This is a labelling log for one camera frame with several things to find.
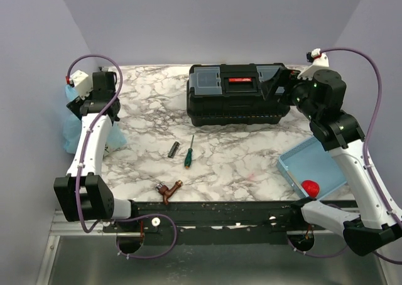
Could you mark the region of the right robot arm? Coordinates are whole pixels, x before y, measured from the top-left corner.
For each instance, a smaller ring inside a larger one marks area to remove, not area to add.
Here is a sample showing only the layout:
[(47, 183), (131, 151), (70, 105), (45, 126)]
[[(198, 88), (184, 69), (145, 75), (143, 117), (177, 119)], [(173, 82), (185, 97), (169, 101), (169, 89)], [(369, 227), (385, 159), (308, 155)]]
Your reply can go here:
[(369, 135), (342, 110), (347, 86), (340, 74), (321, 69), (304, 80), (299, 71), (281, 67), (260, 87), (265, 100), (294, 105), (308, 118), (313, 136), (342, 170), (359, 209), (345, 212), (306, 197), (291, 205), (290, 225), (298, 230), (310, 224), (323, 227), (343, 237), (359, 256), (401, 238), (401, 209), (369, 157)]

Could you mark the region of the light blue plastic bag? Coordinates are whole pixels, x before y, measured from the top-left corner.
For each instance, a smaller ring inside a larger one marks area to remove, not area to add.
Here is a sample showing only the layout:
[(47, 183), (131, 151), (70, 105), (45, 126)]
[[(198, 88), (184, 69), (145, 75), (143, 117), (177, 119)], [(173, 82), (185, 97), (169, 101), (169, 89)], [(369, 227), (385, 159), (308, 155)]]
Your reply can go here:
[[(63, 124), (63, 137), (65, 140), (63, 148), (67, 153), (75, 154), (82, 129), (80, 107), (84, 101), (79, 97), (77, 91), (70, 85), (65, 87), (65, 95), (68, 100), (67, 108), (71, 111), (71, 114), (65, 119)], [(114, 123), (106, 140), (104, 156), (108, 156), (112, 152), (123, 147), (126, 143), (127, 141), (124, 134), (118, 124)]]

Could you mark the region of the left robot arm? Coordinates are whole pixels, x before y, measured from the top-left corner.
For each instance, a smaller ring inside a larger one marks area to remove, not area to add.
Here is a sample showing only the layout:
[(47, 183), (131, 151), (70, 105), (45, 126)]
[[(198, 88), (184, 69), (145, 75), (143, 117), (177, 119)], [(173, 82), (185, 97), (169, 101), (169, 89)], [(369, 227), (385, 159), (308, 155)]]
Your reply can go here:
[(102, 161), (107, 137), (120, 110), (116, 97), (117, 75), (114, 72), (94, 72), (91, 76), (76, 71), (71, 81), (78, 97), (68, 108), (81, 121), (81, 133), (75, 157), (66, 175), (56, 178), (54, 190), (63, 214), (69, 222), (80, 222), (85, 233), (94, 227), (91, 220), (117, 220), (123, 230), (138, 227), (139, 216), (134, 203), (114, 197), (102, 179)]

